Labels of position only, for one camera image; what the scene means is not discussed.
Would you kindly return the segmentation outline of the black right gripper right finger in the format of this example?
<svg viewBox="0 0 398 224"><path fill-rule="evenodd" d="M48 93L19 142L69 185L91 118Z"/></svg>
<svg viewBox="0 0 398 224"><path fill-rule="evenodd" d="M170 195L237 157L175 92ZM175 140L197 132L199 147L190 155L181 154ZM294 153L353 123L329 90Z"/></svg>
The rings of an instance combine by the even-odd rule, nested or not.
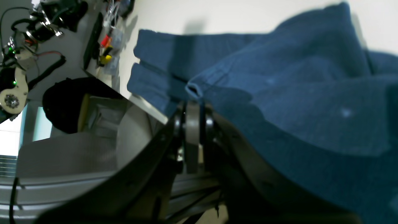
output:
<svg viewBox="0 0 398 224"><path fill-rule="evenodd" d="M210 105L200 105L199 112L204 168L219 180L229 224L362 223L288 180Z"/></svg>

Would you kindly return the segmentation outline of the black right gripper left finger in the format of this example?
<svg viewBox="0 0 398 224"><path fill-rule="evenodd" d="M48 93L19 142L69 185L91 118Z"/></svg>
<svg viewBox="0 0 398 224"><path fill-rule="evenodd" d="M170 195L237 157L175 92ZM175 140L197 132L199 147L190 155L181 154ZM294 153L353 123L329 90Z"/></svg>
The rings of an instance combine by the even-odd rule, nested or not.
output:
<svg viewBox="0 0 398 224"><path fill-rule="evenodd" d="M48 210L36 224L168 224L177 174L198 171L199 104L182 102L124 168L89 192Z"/></svg>

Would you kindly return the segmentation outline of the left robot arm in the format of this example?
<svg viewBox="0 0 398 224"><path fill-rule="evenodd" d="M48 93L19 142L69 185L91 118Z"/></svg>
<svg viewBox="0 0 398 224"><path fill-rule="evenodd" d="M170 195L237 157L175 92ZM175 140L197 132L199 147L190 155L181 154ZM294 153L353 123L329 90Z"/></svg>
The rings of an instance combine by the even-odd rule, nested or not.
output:
<svg viewBox="0 0 398 224"><path fill-rule="evenodd" d="M64 30L76 32L79 21L88 11L84 0L33 0L25 8L30 17L11 24L13 31L6 45L1 46L0 120L13 120L24 110L28 93L55 69L65 64L66 58L49 66L35 79L28 81L26 72L36 60L46 55L38 53L40 44L60 37Z"/></svg>

